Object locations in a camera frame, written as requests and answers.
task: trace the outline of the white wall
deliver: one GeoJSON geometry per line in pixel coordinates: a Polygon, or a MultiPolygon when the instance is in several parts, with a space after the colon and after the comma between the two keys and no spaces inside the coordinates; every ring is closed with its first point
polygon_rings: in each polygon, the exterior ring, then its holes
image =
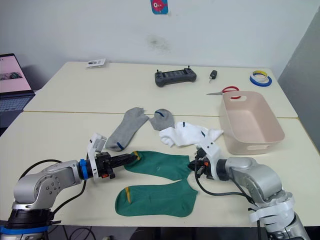
{"type": "Polygon", "coordinates": [[[66,61],[270,67],[278,77],[320,0],[0,0],[0,53],[45,83],[66,61]]]}

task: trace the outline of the tape roll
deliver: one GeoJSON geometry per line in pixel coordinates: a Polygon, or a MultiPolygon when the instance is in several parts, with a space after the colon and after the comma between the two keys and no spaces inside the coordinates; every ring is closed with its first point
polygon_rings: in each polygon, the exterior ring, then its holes
{"type": "Polygon", "coordinates": [[[267,75],[266,72],[264,71],[260,71],[260,70],[257,70],[257,71],[254,71],[251,76],[250,76],[250,81],[254,84],[254,85],[257,85],[259,87],[268,87],[271,85],[272,83],[272,79],[271,77],[269,77],[267,75]]]}
{"type": "Polygon", "coordinates": [[[265,71],[257,70],[251,74],[251,78],[259,83],[264,83],[268,80],[268,74],[265,71]]]}

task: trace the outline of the red scissors handle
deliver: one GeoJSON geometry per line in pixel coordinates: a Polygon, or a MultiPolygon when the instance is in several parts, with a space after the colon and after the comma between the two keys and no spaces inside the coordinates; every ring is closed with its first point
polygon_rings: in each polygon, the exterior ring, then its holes
{"type": "MultiPolygon", "coordinates": [[[[237,88],[236,86],[227,86],[224,89],[222,89],[222,93],[227,93],[227,92],[235,92],[235,91],[239,91],[239,88],[237,88]]],[[[231,99],[239,99],[241,96],[233,96],[231,97],[231,99]]]]}

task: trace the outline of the wall stain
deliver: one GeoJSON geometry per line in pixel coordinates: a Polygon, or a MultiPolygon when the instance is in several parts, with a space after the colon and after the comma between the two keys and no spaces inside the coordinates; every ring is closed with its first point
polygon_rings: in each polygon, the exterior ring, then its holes
{"type": "Polygon", "coordinates": [[[162,53],[170,52],[170,45],[168,41],[161,36],[149,35],[146,38],[146,42],[148,46],[154,51],[159,51],[162,53]]]}

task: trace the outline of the white sock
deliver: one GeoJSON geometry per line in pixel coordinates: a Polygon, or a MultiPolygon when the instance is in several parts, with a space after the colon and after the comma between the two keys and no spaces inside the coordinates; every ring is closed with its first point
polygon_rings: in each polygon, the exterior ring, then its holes
{"type": "Polygon", "coordinates": [[[206,135],[212,141],[215,141],[224,131],[220,129],[207,129],[203,126],[192,125],[185,121],[180,121],[175,124],[175,128],[168,127],[159,132],[161,142],[172,147],[188,146],[191,144],[199,144],[206,135]]]}

